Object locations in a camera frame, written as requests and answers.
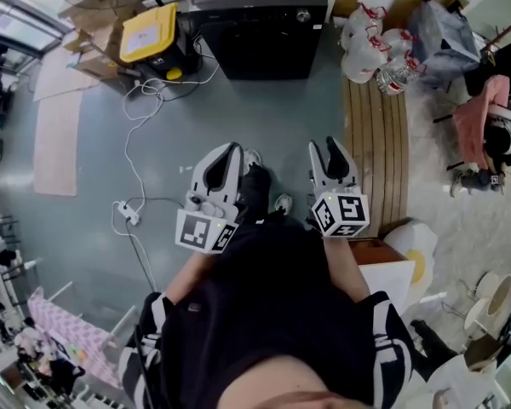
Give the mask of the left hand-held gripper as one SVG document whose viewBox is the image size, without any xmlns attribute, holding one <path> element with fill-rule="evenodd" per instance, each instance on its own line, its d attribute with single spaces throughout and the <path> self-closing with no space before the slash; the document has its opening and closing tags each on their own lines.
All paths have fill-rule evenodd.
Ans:
<svg viewBox="0 0 511 409">
<path fill-rule="evenodd" d="M 236 200 L 243 171 L 244 150 L 233 142 L 214 148 L 195 166 L 192 190 L 177 211 L 177 245 L 211 255 L 226 249 L 238 229 L 238 207 L 227 202 Z M 222 190 L 224 202 L 204 196 Z"/>
</svg>

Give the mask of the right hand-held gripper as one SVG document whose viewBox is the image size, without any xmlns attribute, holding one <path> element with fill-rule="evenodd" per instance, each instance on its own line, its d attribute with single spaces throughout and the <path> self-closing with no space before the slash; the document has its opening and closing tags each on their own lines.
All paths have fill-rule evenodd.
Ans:
<svg viewBox="0 0 511 409">
<path fill-rule="evenodd" d="M 308 143 L 313 185 L 325 186 L 327 174 L 348 186 L 323 191 L 311 211 L 323 237 L 354 238 L 370 225 L 368 199 L 356 184 L 357 167 L 347 149 L 332 136 L 325 142 L 329 152 L 326 173 L 319 146 L 314 141 Z"/>
</svg>

